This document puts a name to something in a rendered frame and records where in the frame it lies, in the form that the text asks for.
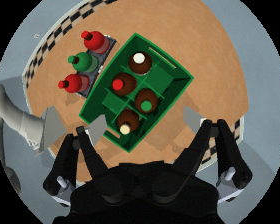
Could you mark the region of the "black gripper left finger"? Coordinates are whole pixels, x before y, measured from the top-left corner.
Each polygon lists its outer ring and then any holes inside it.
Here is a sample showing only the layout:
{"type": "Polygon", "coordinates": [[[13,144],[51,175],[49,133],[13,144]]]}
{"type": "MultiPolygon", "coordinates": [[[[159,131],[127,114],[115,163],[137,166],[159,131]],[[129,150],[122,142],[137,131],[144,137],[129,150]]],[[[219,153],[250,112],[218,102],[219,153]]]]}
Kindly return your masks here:
{"type": "Polygon", "coordinates": [[[110,203],[120,202],[124,198],[125,192],[121,183],[94,149],[107,129],[104,114],[85,129],[84,126],[77,127],[78,136],[72,133],[65,136],[52,170],[43,182],[46,192],[63,207],[70,206],[71,193],[76,189],[79,149],[82,149],[93,183],[101,196],[110,203]]]}

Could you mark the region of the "green bottle with light green label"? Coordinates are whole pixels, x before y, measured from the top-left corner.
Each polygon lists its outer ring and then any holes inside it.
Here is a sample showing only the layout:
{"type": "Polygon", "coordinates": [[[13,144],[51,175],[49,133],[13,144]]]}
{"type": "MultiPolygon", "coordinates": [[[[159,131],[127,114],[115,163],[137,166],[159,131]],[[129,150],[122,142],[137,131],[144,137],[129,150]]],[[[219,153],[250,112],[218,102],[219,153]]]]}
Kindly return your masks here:
{"type": "Polygon", "coordinates": [[[80,72],[94,72],[99,66],[98,58],[86,52],[69,56],[68,63],[71,63],[73,68],[80,72]]]}

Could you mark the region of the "brown bottle with white cap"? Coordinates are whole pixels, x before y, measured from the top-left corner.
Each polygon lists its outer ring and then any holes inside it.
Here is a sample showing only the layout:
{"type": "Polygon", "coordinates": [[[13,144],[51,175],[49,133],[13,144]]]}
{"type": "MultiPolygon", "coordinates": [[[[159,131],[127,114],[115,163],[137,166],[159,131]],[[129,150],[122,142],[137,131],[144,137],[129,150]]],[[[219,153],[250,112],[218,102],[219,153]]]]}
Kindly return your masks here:
{"type": "Polygon", "coordinates": [[[152,58],[146,52],[138,51],[129,57],[128,66],[135,74],[146,74],[152,67],[152,58]]]}
{"type": "Polygon", "coordinates": [[[140,122],[140,115],[130,107],[123,109],[119,114],[117,123],[121,133],[128,134],[137,129],[140,122]]]}

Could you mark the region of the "red bottle with pink label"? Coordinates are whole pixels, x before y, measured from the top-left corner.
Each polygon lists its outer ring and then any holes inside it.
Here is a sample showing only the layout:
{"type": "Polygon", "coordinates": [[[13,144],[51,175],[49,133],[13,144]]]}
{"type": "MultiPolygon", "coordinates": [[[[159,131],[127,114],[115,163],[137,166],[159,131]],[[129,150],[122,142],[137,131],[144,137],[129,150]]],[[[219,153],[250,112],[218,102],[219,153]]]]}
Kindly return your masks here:
{"type": "Polygon", "coordinates": [[[86,90],[89,83],[89,77],[85,74],[70,74],[58,83],[58,87],[64,88],[68,93],[75,93],[86,90]]]}
{"type": "Polygon", "coordinates": [[[81,37],[84,38],[85,47],[98,54],[105,53],[110,46],[109,40],[98,31],[84,31],[81,37]]]}

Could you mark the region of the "brown bottle with green cap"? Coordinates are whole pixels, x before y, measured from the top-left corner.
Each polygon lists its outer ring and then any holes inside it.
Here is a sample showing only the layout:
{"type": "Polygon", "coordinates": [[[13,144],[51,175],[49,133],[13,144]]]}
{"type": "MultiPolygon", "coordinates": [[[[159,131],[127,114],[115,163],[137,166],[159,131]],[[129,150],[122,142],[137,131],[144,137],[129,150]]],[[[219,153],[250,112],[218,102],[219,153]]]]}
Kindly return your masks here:
{"type": "Polygon", "coordinates": [[[149,113],[157,107],[158,98],[153,90],[142,88],[136,94],[134,104],[140,112],[149,113]]]}

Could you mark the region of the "brown bottle with red cap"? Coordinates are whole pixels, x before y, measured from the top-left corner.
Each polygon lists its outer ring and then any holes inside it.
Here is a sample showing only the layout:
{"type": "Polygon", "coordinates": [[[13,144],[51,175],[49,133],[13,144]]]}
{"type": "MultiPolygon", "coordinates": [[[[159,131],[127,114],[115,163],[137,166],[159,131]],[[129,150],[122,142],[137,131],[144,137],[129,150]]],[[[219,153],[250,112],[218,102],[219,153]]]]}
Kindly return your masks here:
{"type": "Polygon", "coordinates": [[[133,92],[137,86],[137,81],[132,76],[125,72],[116,74],[111,82],[112,90],[120,96],[125,96],[133,92]]]}

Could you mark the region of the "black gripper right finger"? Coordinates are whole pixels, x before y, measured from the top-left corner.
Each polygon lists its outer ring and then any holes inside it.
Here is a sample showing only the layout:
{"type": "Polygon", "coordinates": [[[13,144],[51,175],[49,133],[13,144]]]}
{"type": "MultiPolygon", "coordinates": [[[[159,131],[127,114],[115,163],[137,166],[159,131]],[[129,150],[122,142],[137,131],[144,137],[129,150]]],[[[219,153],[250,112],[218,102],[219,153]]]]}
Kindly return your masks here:
{"type": "Polygon", "coordinates": [[[218,204],[234,200],[251,181],[253,174],[241,157],[228,124],[224,119],[212,123],[212,120],[206,119],[188,106],[184,106],[184,122],[196,136],[172,166],[154,181],[153,198],[160,203],[173,201],[191,174],[195,176],[209,140],[214,137],[218,161],[218,204]]]}

